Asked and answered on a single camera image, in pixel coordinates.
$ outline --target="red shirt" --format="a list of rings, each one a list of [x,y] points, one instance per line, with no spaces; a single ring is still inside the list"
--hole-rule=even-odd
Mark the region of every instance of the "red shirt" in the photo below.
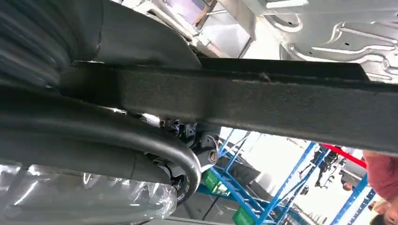
[[[370,186],[391,202],[398,196],[398,157],[377,155],[364,158]]]

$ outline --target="green crate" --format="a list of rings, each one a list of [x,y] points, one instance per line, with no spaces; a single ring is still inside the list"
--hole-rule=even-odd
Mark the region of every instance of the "green crate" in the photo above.
[[[236,225],[254,225],[255,221],[253,218],[244,210],[242,207],[235,212],[232,220]]]
[[[207,170],[205,174],[206,187],[215,194],[229,196],[228,188],[214,175],[211,170]]]

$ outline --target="rubber hose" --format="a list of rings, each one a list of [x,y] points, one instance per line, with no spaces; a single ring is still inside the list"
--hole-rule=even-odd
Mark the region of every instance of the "rubber hose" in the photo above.
[[[158,155],[181,166],[189,179],[180,201],[199,186],[198,158],[161,129],[67,97],[7,86],[0,86],[0,96],[0,129],[73,137]]]

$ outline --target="plastic wrap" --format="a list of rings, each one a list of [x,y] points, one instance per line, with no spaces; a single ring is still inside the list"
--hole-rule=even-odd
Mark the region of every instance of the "plastic wrap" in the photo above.
[[[2,225],[127,225],[177,204],[170,185],[10,162],[0,164],[0,198]]]

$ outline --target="blue shelving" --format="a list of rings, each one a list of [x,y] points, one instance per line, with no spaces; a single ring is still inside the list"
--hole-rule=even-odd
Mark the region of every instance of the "blue shelving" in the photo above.
[[[222,144],[219,154],[220,156],[224,156],[228,154],[229,156],[232,156],[226,151],[225,147],[229,141],[229,139],[232,136],[232,133],[234,130],[231,131],[231,133],[228,135],[227,139],[225,142]],[[229,169],[234,163],[234,161],[237,159],[240,151],[242,150],[243,143],[245,140],[248,138],[250,132],[246,133],[245,137],[239,141],[240,147],[238,150],[235,152],[235,154],[231,157],[230,162],[225,168],[220,168],[217,166],[214,166],[211,168],[212,173],[218,178],[219,181],[221,181],[225,187],[230,191],[230,194],[232,195],[233,199],[235,199],[239,205],[241,206],[242,209],[246,211],[246,213],[250,216],[250,218],[254,221],[253,225],[260,225],[260,224],[281,224],[283,222],[285,216],[289,214],[290,219],[294,219],[298,224],[300,225],[308,225],[309,223],[306,222],[305,219],[303,219],[298,213],[291,211],[290,207],[292,206],[295,198],[297,195],[301,192],[301,190],[305,187],[309,177],[311,174],[315,171],[315,169],[321,164],[321,162],[324,160],[324,158],[327,156],[327,154],[330,152],[329,149],[324,150],[320,156],[317,158],[316,162],[312,166],[312,168],[309,170],[309,172],[306,174],[306,176],[300,180],[291,190],[288,191],[287,194],[281,197],[282,192],[286,188],[287,184],[290,182],[292,179],[293,175],[297,172],[299,166],[305,161],[306,157],[309,155],[309,153],[312,151],[313,148],[315,148],[318,144],[311,142],[306,150],[304,151],[303,155],[301,158],[298,160],[297,164],[293,167],[291,173],[289,176],[286,178],[280,189],[277,191],[276,195],[274,198],[271,200],[271,202],[264,201],[262,199],[254,198],[248,192],[245,190],[244,187],[242,187],[230,174],[229,174]],[[363,189],[367,185],[367,176],[363,178],[363,180],[358,184],[358,186],[354,189],[352,195],[350,198],[347,200],[347,202],[344,204],[344,206],[341,208],[340,212],[336,215],[335,219],[331,223],[331,225],[335,225],[339,223],[341,217],[344,215],[346,210],[352,205],[353,201],[359,196],[359,194],[363,191]],[[203,187],[200,187],[199,190],[201,192],[206,192]],[[285,200],[290,193],[293,193],[291,197]],[[357,213],[352,217],[349,225],[351,225],[358,215],[362,212],[364,207],[367,206],[369,201],[373,198],[374,196],[374,191],[372,190],[367,198],[364,200],[362,203],[361,207],[358,209]]]

